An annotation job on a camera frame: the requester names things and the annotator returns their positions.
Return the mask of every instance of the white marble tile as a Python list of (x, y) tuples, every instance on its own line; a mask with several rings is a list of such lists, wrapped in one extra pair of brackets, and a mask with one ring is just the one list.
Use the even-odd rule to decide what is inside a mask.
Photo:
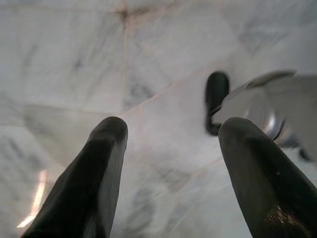
[(50, 159), (32, 134), (24, 127), (0, 126), (0, 213), (6, 217), (0, 225), (1, 237), (19, 237), (27, 228), (17, 226), (33, 211), (39, 186), (44, 175), (41, 203), (63, 167)]
[(274, 46), (294, 28), (316, 21), (314, 0), (212, 1), (252, 54)]
[(25, 106), (26, 127), (49, 153), (67, 166), (81, 151), (93, 128), (109, 114)]
[(128, 17), (129, 37), (173, 81), (182, 80), (240, 46), (211, 4), (148, 10)]
[(23, 81), (18, 14), (0, 9), (0, 124), (20, 125)]
[(127, 51), (125, 110), (137, 106), (172, 84), (158, 63), (149, 61), (131, 38), (128, 38)]
[(26, 103), (120, 112), (123, 24), (100, 12), (21, 8)]
[(115, 12), (123, 8), (122, 0), (0, 0), (0, 5), (28, 5), (55, 9), (98, 10)]
[(251, 237), (223, 160), (173, 192), (148, 166), (123, 170), (111, 237)]
[(133, 109), (119, 117), (128, 125), (128, 142), (123, 164), (133, 166), (138, 164), (144, 150), (142, 110)]
[(272, 69), (291, 68), (299, 73), (317, 73), (317, 24), (297, 28), (273, 47), (254, 55), (253, 60)]
[(212, 71), (180, 82), (143, 105), (142, 160), (162, 174), (193, 172), (222, 157), (218, 139), (205, 131), (205, 83)]

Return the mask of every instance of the metal object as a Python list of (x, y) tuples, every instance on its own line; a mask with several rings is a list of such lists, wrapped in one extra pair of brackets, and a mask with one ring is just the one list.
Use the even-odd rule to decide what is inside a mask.
[(212, 121), (232, 117), (250, 120), (281, 147), (300, 145), (317, 160), (317, 76), (280, 71), (251, 80), (229, 93)]

